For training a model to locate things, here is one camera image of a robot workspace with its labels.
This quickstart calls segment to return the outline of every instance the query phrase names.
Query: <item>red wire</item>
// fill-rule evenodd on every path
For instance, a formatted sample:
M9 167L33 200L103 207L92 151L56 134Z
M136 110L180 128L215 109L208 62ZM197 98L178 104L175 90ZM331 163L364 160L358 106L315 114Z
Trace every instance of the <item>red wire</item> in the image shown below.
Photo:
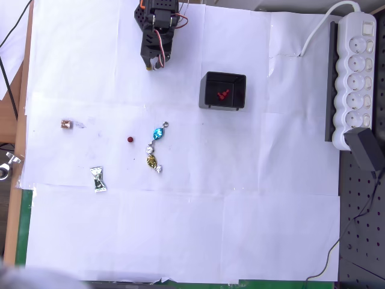
M163 44L162 44L162 39L161 39L161 35L159 34L159 31L154 29L156 35L158 36L158 40L159 40L159 47L161 48L161 52L162 52L162 56L163 56L163 60L164 60L164 63L162 63L162 60L161 58L158 56L158 59L159 59L159 62L162 66L162 68L164 68L164 65L165 65L165 62L166 62L166 57L164 56L164 50L163 50Z
M187 25L187 23L188 23L188 18L187 18L186 16L181 15L181 14L179 14L179 13L175 13L175 15L178 15L178 16L180 16L180 17L186 19L186 23L184 23L182 26L176 27L175 29L179 29L179 28L182 28L182 27L184 27L184 26Z

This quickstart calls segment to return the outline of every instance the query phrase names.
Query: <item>black pegboard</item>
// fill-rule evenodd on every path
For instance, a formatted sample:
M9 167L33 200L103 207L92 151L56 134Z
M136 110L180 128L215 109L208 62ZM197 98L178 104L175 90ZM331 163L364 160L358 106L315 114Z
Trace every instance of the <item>black pegboard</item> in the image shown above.
M385 11L375 15L377 40L374 67L372 130L385 152ZM371 197L375 181L358 167L351 152L340 154L340 230L358 215ZM340 241L340 288L385 288L385 178L369 214L352 223Z
M383 289L384 281L347 260L340 260L338 289Z

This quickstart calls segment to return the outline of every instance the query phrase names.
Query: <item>power switch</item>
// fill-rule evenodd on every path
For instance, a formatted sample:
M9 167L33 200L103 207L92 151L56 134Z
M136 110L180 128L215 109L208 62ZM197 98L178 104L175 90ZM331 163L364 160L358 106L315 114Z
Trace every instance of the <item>power switch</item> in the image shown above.
M373 22L362 22L362 35L373 36L374 23Z

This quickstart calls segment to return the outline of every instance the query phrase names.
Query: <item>metal clamp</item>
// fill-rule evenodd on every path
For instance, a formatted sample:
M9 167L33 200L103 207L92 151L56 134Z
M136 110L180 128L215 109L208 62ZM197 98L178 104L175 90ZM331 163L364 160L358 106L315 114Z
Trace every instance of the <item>metal clamp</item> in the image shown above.
M5 180L6 178L8 178L9 175L11 175L10 169L11 169L11 166L13 163L20 164L20 162L21 162L21 160L18 157L15 157L10 152L7 152L6 155L7 155L7 157L10 158L10 160L9 160L9 162L4 163L0 166L0 181Z

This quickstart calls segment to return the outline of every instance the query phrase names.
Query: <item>wooden edge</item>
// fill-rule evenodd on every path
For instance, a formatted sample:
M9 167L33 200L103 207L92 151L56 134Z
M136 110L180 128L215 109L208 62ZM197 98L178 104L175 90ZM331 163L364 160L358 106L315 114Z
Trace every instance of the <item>wooden edge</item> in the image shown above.
M385 9L385 5L381 6L380 8L378 8L378 9L376 9L374 11L372 11L370 14L374 15L375 13L380 12L381 10L384 10L384 9Z
M21 82L22 82L22 71L23 71L23 63L20 65L19 69L17 70L10 84L11 90L13 92L13 98L16 104L16 108L18 108L20 104L19 99L20 99L20 88L21 88ZM0 101L0 121L1 121L0 142L15 143L17 122L14 116L11 97L8 93L8 90L5 93L3 100Z
M28 14L28 26L26 32L25 53L23 61L22 72L22 84L20 90L20 102L19 102L19 120L17 121L16 142L15 142L15 155L20 157L21 160L25 158L25 143L26 143L26 115L25 115L25 100L26 100L26 85L28 82L28 70L29 70L29 53L31 49L31 33L32 33L32 14L33 14L34 1L29 5ZM22 200L22 190L16 188L17 181L19 180L23 168L23 162L21 164L15 164L13 166L13 175L11 180L11 193L10 204L8 209L7 220L7 234L5 236L5 251L4 262L13 266L16 257L17 236L19 233L19 217L20 206Z

